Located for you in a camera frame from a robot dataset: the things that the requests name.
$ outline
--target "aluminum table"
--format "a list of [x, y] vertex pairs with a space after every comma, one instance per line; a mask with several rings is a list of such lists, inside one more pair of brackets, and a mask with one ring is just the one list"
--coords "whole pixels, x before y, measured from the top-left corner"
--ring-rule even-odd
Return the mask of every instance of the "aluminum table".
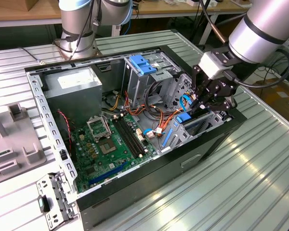
[[[97, 44], [103, 54], [168, 45], [189, 65], [201, 57], [171, 31], [102, 38]], [[63, 60], [53, 45], [28, 49], [46, 63]], [[35, 182], [59, 170], [24, 73], [33, 65], [20, 49], [0, 51], [0, 112], [13, 102], [26, 107], [47, 155], [45, 165], [0, 184], [0, 231], [47, 230]], [[214, 155], [93, 230], [288, 230], [289, 123], [244, 88], [235, 98], [248, 120]], [[82, 223], [77, 218], [59, 230], [81, 231]]]

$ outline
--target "circuit board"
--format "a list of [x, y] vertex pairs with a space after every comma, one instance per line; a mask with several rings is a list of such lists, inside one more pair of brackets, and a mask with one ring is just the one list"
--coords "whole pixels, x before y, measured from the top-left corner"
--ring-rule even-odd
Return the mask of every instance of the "circuit board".
[[94, 128], [93, 130], [94, 135], [98, 135], [106, 131], [106, 128], [103, 126], [101, 120], [95, 122], [94, 124], [91, 124], [91, 128], [92, 129]]
[[[135, 131], [138, 126], [132, 116], [126, 115], [123, 119], [137, 137]], [[156, 155], [153, 146], [145, 140], [139, 143], [143, 149], [146, 149], [146, 153], [142, 157], [135, 158], [117, 131], [114, 122], [108, 120], [107, 124], [111, 130], [111, 138], [100, 139], [98, 142], [94, 141], [88, 126], [72, 132], [76, 144], [77, 162], [74, 162], [74, 165], [78, 173], [76, 185], [79, 193]]]

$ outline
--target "wooden table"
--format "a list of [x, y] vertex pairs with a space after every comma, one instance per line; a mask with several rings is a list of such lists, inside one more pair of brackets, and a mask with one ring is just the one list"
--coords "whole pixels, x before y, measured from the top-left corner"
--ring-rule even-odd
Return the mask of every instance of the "wooden table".
[[[246, 8], [241, 8], [230, 0], [218, 3], [216, 7], [209, 7], [208, 13], [211, 20], [216, 21], [221, 14], [236, 14], [246, 12]], [[133, 11], [132, 19], [137, 18], [162, 18], [162, 17], [182, 17], [195, 16], [197, 7], [192, 7], [186, 3], [169, 5], [164, 0], [142, 1], [139, 5], [139, 15]], [[60, 24], [61, 14], [57, 0], [39, 0], [38, 3], [29, 11], [23, 12], [0, 7], [0, 27], [4, 26], [29, 26], [29, 25], [48, 25]], [[113, 26], [112, 36], [118, 36], [120, 26]], [[205, 33], [200, 41], [204, 44], [211, 29], [207, 26]]]

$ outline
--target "black ram slot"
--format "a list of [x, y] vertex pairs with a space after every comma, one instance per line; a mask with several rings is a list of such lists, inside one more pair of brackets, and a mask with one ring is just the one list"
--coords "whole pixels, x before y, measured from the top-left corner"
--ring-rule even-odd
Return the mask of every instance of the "black ram slot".
[[145, 151], [142, 148], [139, 141], [134, 136], [133, 132], [127, 126], [123, 119], [119, 119], [118, 121], [114, 121], [114, 126], [122, 137], [123, 141], [129, 148], [130, 152], [134, 156], [134, 158], [138, 158], [139, 154], [144, 155]]
[[137, 158], [139, 155], [139, 152], [134, 147], [131, 139], [127, 136], [127, 133], [124, 131], [124, 128], [121, 126], [121, 124], [118, 121], [115, 122], [114, 125], [115, 125], [117, 131], [119, 132], [119, 134], [121, 135], [122, 139], [124, 140], [125, 144], [129, 148], [130, 152], [134, 156], [134, 158]]
[[139, 154], [144, 154], [144, 149], [142, 148], [142, 146], [140, 145], [140, 143], [138, 142], [138, 140], [136, 139], [136, 137], [134, 136], [133, 132], [131, 132], [130, 128], [128, 127], [128, 125], [125, 123], [125, 121], [119, 120], [118, 121], [120, 127], [121, 127], [121, 131], [124, 134], [124, 137], [126, 137], [126, 142], [128, 142], [130, 144], [131, 147], [129, 147], [130, 149], [132, 148], [134, 151], [134, 157], [138, 157]]
[[134, 143], [137, 145], [137, 148], [141, 152], [141, 154], [144, 154], [145, 151], [144, 151], [143, 147], [139, 143], [139, 140], [134, 136], [134, 133], [130, 130], [130, 128], [127, 125], [127, 123], [124, 120], [122, 120], [121, 124], [122, 124], [124, 130], [128, 130], [129, 131], [128, 134], [131, 136], [131, 138], [133, 139]]

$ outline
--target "cardboard box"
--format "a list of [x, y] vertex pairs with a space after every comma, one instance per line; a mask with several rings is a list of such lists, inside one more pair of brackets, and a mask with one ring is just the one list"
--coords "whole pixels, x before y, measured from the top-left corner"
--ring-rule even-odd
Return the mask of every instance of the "cardboard box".
[[0, 0], [0, 7], [29, 11], [39, 0]]
[[[266, 83], [275, 82], [277, 79], [267, 80]], [[287, 121], [289, 121], [289, 86], [286, 83], [280, 83], [277, 86], [266, 89], [250, 89], [270, 107], [277, 111]]]

